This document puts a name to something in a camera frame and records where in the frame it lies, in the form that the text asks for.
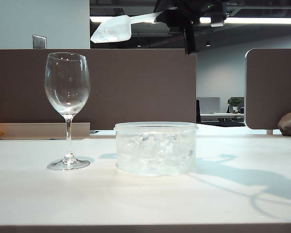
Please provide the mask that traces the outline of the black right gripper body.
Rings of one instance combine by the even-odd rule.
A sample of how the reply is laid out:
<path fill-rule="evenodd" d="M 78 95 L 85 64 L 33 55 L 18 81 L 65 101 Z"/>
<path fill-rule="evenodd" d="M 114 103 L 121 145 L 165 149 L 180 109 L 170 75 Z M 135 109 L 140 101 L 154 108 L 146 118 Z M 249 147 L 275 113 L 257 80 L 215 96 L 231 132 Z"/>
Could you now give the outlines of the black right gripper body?
<path fill-rule="evenodd" d="M 208 0 L 173 0 L 175 9 L 168 10 L 167 26 L 179 27 L 183 32 L 185 53 L 187 55 L 197 53 L 195 46 L 194 26 L 200 23 L 208 10 Z"/>

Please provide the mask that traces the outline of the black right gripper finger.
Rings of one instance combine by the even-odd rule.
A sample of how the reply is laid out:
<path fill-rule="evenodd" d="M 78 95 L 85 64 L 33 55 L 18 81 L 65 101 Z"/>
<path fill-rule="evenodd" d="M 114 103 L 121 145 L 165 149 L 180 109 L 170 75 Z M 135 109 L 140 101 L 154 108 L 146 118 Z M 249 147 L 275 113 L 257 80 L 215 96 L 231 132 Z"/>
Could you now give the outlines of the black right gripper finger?
<path fill-rule="evenodd" d="M 168 12 L 161 12 L 157 16 L 157 23 L 164 23 L 168 26 L 169 25 L 169 13 Z"/>
<path fill-rule="evenodd" d="M 174 10 L 175 6 L 174 0 L 157 0 L 153 12 L 162 12 L 165 10 Z"/>

